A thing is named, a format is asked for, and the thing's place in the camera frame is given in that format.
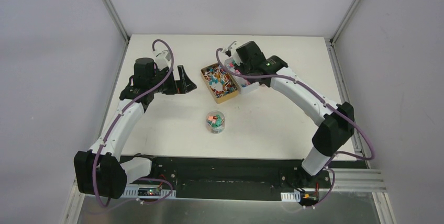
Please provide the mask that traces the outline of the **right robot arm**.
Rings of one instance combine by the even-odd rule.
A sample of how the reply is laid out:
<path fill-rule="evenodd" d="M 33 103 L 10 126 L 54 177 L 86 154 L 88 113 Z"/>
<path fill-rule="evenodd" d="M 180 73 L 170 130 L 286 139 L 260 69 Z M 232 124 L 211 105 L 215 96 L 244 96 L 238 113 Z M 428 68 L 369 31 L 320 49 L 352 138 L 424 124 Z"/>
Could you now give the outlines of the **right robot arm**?
<path fill-rule="evenodd" d="M 354 134 L 354 108 L 347 102 L 337 104 L 318 94 L 280 57 L 266 58 L 254 41 L 234 46 L 228 53 L 235 60 L 235 69 L 246 80 L 281 93 L 318 127 L 312 137 L 313 147 L 297 169 L 299 184 L 311 187 L 318 181 L 318 173 Z"/>

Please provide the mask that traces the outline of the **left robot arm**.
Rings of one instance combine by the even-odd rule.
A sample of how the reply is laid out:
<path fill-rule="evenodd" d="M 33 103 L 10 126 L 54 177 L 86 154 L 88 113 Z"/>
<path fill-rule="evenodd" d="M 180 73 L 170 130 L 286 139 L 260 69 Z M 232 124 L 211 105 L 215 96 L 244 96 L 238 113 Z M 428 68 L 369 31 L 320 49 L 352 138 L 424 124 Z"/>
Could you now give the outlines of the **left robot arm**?
<path fill-rule="evenodd" d="M 147 111 L 156 93 L 186 94 L 197 88 L 184 66 L 177 66 L 174 78 L 171 63 L 161 67 L 158 60 L 139 58 L 134 73 L 121 91 L 119 103 L 108 128 L 87 151 L 74 157 L 77 186 L 81 193 L 119 199 L 128 184 L 142 179 L 146 184 L 159 180 L 160 171 L 149 158 L 121 162 L 123 148 L 137 122 Z"/>

